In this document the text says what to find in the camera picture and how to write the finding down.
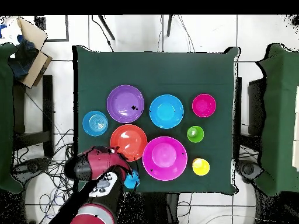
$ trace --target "pink bowl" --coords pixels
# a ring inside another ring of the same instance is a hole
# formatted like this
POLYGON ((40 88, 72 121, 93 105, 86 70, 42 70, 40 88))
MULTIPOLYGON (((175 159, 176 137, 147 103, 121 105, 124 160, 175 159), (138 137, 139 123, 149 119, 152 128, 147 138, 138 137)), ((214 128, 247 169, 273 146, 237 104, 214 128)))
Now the pink bowl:
POLYGON ((215 99, 211 95, 206 93, 197 95, 192 102, 193 112, 201 118, 211 116, 215 112, 215 109, 215 99))
POLYGON ((157 180, 168 181, 179 177, 187 165, 187 152, 175 138, 160 136, 145 147, 142 155, 147 173, 157 180))

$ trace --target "small green bowl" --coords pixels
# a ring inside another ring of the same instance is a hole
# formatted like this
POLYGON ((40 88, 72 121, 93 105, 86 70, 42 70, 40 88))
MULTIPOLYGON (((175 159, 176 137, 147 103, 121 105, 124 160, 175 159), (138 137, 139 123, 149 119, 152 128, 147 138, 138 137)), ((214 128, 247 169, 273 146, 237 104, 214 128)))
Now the small green bowl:
POLYGON ((187 130, 187 137, 190 142, 200 142, 204 137, 204 131, 202 127, 192 126, 187 130))

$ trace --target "green table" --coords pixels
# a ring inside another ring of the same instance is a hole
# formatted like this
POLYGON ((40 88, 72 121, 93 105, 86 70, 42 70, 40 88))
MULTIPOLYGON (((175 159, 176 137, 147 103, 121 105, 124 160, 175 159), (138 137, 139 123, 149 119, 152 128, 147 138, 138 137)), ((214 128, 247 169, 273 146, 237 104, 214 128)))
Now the green table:
POLYGON ((147 174, 142 159, 140 185, 142 192, 210 192, 234 194, 231 185, 232 108, 234 96, 234 58, 236 47, 227 53, 160 53, 160 52, 91 52, 83 47, 73 48, 78 55, 78 151, 94 145, 109 145, 112 132, 121 123, 113 120, 106 108, 109 93, 119 85, 132 85, 144 96, 145 108, 141 117, 133 122, 142 128, 148 142, 159 136, 179 140, 187 150, 185 171, 172 181, 158 181, 147 174), (208 118, 199 118, 192 112, 192 101, 201 93, 213 95, 217 108, 208 118), (172 129, 156 127, 150 120, 149 106, 159 95, 178 97, 184 106, 184 118, 172 129), (82 119, 92 110, 103 112, 108 118, 108 130, 92 137, 82 128, 82 119), (191 143, 186 135, 192 125, 204 129, 204 139, 191 143), (192 161, 203 158, 210 163, 206 176, 197 176, 192 161))
POLYGON ((12 193, 23 191, 21 183, 11 176, 13 153, 13 72, 8 58, 18 49, 10 43, 0 45, 0 189, 12 193))
POLYGON ((299 172, 292 167, 299 52, 272 44, 259 64, 265 70, 264 76, 267 76, 263 98, 266 119, 260 160, 265 171, 255 182, 267 195, 281 191, 299 193, 299 172))

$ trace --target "blue bowl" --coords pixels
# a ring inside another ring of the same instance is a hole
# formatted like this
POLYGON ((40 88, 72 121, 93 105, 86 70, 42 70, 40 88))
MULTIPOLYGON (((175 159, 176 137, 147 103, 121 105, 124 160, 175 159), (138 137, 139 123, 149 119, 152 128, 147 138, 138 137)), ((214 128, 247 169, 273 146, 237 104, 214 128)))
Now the blue bowl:
POLYGON ((135 170, 133 170, 132 175, 127 174, 126 180, 124 181, 124 185, 129 189, 134 189, 136 182, 138 183, 137 186, 139 186, 139 184, 140 184, 139 175, 135 170))
POLYGON ((108 119, 100 111, 90 111, 83 118, 84 131, 93 137, 102 135, 108 128, 108 119))
POLYGON ((163 94, 152 101, 149 114, 156 126, 170 129, 181 122, 184 116, 184 107, 177 97, 163 94))

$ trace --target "yellow bowl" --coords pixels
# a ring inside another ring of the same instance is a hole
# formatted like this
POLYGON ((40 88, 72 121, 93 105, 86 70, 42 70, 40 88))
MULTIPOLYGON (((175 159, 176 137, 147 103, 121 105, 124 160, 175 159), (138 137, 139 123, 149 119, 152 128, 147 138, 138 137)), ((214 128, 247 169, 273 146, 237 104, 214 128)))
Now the yellow bowl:
POLYGON ((203 176, 206 175, 208 171, 210 171, 210 164, 204 159, 196 158, 192 162, 192 169, 195 172, 195 174, 203 176))

